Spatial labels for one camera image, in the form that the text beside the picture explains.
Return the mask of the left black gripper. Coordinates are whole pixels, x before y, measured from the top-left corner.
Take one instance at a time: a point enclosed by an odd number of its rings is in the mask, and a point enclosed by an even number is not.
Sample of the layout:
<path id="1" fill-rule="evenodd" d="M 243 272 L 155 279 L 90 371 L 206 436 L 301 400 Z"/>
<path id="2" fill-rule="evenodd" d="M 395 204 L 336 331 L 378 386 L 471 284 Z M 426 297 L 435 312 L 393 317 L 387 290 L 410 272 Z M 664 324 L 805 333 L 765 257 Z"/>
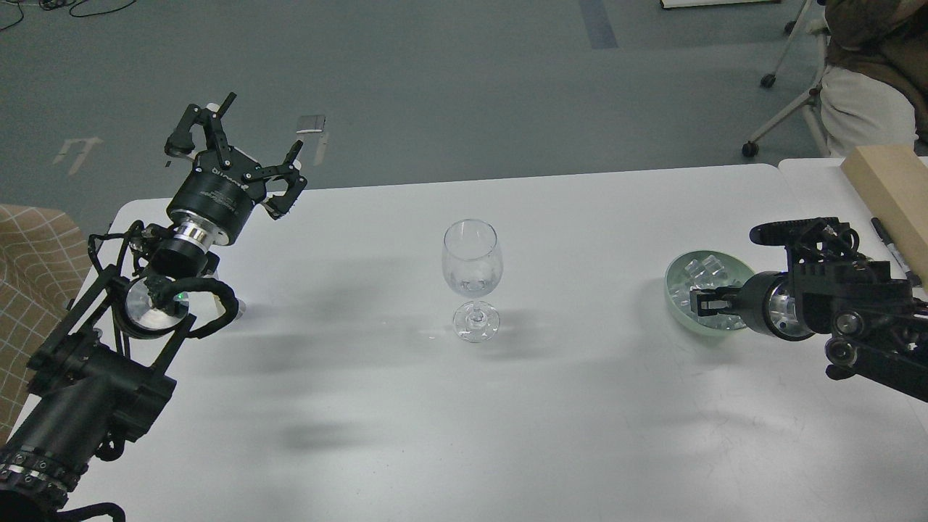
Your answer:
<path id="1" fill-rule="evenodd" d="M 167 205 L 168 217 L 175 223 L 184 217 L 211 222 L 219 229 L 222 247 L 235 244 L 256 204 L 273 220 L 281 219 L 308 184 L 299 166 L 302 140 L 293 143 L 282 163 L 268 167 L 230 146 L 222 118 L 235 99 L 236 93 L 230 92 L 218 105 L 189 104 L 165 142 L 166 155 L 192 164 Z M 206 144 L 200 152 L 193 138 L 196 126 L 202 129 Z"/>

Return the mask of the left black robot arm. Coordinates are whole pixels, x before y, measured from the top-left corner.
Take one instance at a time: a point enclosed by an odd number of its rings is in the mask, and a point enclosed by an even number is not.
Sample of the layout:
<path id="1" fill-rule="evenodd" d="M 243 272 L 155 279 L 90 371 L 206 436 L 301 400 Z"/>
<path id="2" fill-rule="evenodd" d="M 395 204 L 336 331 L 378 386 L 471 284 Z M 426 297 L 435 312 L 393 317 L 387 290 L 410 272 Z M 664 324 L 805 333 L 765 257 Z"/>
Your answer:
<path id="1" fill-rule="evenodd" d="M 230 144 L 223 116 L 235 98 L 188 105 L 166 139 L 166 155 L 191 162 L 168 225 L 89 238 L 95 281 L 30 357 L 39 401 L 2 447 L 4 521 L 125 520 L 116 503 L 66 510 L 67 497 L 91 459 L 118 460 L 149 433 L 175 392 L 167 370 L 183 342 L 241 316 L 213 248 L 235 244 L 256 206 L 287 215 L 307 181 L 302 140 L 269 166 Z"/>

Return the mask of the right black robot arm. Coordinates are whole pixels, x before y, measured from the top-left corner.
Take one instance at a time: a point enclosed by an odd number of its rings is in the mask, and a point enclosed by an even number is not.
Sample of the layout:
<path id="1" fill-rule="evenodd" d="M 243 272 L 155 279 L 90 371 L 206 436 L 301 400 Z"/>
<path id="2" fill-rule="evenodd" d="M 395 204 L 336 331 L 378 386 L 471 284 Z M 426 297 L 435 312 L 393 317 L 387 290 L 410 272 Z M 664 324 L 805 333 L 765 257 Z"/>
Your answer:
<path id="1" fill-rule="evenodd" d="M 784 272 L 759 272 L 739 286 L 694 289 L 700 317 L 736 316 L 785 341 L 826 335 L 826 376 L 861 376 L 927 399 L 926 303 L 888 261 L 866 257 L 855 229 L 837 217 L 757 225 L 750 238 L 783 247 Z"/>

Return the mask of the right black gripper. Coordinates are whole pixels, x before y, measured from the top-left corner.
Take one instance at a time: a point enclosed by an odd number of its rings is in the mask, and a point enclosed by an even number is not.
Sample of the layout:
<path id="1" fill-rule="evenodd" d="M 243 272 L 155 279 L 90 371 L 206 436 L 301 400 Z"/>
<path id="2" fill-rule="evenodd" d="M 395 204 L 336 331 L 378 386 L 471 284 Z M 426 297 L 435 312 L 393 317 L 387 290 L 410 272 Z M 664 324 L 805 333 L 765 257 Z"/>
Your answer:
<path id="1" fill-rule="evenodd" d="M 738 294 L 738 310 L 734 298 Z M 756 333 L 785 341 L 802 341 L 814 334 L 798 316 L 795 298 L 789 293 L 785 272 L 759 272 L 743 287 L 722 286 L 692 289 L 694 313 L 699 318 L 740 318 Z"/>

